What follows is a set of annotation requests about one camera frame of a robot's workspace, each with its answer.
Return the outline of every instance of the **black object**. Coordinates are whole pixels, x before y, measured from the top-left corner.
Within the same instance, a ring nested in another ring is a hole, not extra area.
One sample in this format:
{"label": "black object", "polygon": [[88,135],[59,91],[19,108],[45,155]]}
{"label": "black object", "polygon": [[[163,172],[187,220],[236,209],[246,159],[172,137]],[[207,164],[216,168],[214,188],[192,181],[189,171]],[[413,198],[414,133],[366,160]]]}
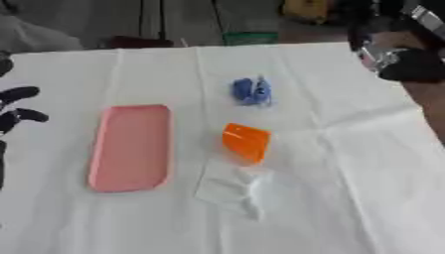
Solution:
{"label": "black object", "polygon": [[378,76],[394,81],[440,82],[445,80],[445,64],[437,54],[419,49],[399,52],[399,63],[390,64]]}
{"label": "black object", "polygon": [[11,15],[16,15],[20,12],[19,6],[16,4],[13,4],[9,2],[9,0],[1,0],[2,4],[5,6],[5,9],[9,12]]}
{"label": "black object", "polygon": [[23,120],[31,120],[45,123],[49,120],[48,115],[32,109],[17,108],[0,115],[0,135],[9,133],[18,123]]}
{"label": "black object", "polygon": [[5,182],[5,152],[6,152],[6,142],[0,140],[0,190],[3,189],[3,184]]}
{"label": "black object", "polygon": [[10,59],[11,54],[8,52],[0,51],[0,77],[11,71],[14,67],[14,63]]}
{"label": "black object", "polygon": [[[10,59],[10,54],[0,51],[0,76],[3,76],[13,68],[14,64]],[[40,89],[36,86],[25,86],[8,89],[0,92],[0,112],[7,106],[18,100],[35,97]],[[49,116],[32,109],[16,108],[0,115],[0,137],[9,133],[23,120],[36,122],[47,122]],[[6,152],[6,142],[0,140],[0,190],[3,189],[5,181],[4,156]]]}
{"label": "black object", "polygon": [[24,86],[12,88],[0,92],[0,110],[17,100],[35,97],[39,94],[40,89],[36,86]]}
{"label": "black object", "polygon": [[167,26],[165,17],[165,2],[159,0],[160,28],[157,39],[143,38],[145,0],[139,2],[138,34],[139,37],[115,36],[101,42],[104,49],[143,49],[143,48],[172,48],[173,41],[167,40]]}
{"label": "black object", "polygon": [[[440,82],[445,63],[439,51],[445,48],[445,2],[436,0],[349,0],[349,42],[362,62],[378,76],[395,81]],[[384,48],[374,43],[372,33],[410,31],[425,50],[408,47]]]}

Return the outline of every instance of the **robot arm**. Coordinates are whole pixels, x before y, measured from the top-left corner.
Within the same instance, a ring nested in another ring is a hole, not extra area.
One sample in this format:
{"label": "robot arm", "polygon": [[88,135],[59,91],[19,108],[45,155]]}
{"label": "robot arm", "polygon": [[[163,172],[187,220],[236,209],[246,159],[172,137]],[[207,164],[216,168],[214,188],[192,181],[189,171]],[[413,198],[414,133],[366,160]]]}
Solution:
{"label": "robot arm", "polygon": [[[445,64],[438,55],[445,48],[445,3],[435,0],[353,2],[349,41],[352,51],[369,70],[381,78],[396,81],[445,80]],[[373,33],[399,31],[411,32],[425,48],[389,48],[372,38]]]}
{"label": "robot arm", "polygon": [[[0,55],[0,76],[3,76],[13,67],[12,61],[9,56],[5,54]],[[12,88],[0,92],[0,137],[3,137],[14,129],[20,122],[24,120],[31,120],[37,122],[47,122],[49,120],[48,115],[26,108],[12,108],[11,104],[18,100],[35,97],[39,94],[40,90],[35,86]],[[4,156],[6,152],[7,144],[3,140],[0,140],[0,190],[3,188],[5,179],[5,164]]]}

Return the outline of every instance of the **floor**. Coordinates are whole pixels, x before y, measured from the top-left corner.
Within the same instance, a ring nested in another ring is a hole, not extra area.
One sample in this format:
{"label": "floor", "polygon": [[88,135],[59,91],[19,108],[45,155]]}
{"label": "floor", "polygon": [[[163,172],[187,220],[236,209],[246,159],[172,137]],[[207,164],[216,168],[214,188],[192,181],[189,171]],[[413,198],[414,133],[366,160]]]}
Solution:
{"label": "floor", "polygon": [[[14,0],[20,18],[63,31],[88,48],[111,36],[139,36],[140,0]],[[280,0],[219,0],[227,31],[277,32],[281,43],[343,41],[342,30],[299,25],[278,14]],[[221,45],[211,0],[165,0],[167,35],[180,47]],[[158,0],[144,2],[143,37],[156,38]]]}

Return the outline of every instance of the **white paper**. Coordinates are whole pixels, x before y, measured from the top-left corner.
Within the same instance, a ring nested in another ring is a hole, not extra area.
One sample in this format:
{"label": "white paper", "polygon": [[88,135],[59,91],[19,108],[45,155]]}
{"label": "white paper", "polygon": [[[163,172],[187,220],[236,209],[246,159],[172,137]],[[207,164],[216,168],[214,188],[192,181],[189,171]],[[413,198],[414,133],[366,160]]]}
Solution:
{"label": "white paper", "polygon": [[[37,85],[19,105],[49,113],[7,136],[0,192],[5,254],[442,254],[444,153],[401,86],[347,44],[15,56],[1,87]],[[227,86],[263,74],[268,111],[233,106]],[[86,185],[100,111],[163,103],[174,169],[151,191]],[[260,220],[195,198],[225,124],[268,129],[277,146],[255,190]]]}

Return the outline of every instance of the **pink tray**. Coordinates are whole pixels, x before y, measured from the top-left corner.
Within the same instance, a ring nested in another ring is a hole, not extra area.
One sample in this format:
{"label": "pink tray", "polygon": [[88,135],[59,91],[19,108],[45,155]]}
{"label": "pink tray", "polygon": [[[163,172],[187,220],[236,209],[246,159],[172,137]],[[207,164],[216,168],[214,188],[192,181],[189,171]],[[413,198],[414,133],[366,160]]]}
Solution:
{"label": "pink tray", "polygon": [[100,123],[88,181],[100,192],[150,190],[168,174],[170,110],[119,106]]}

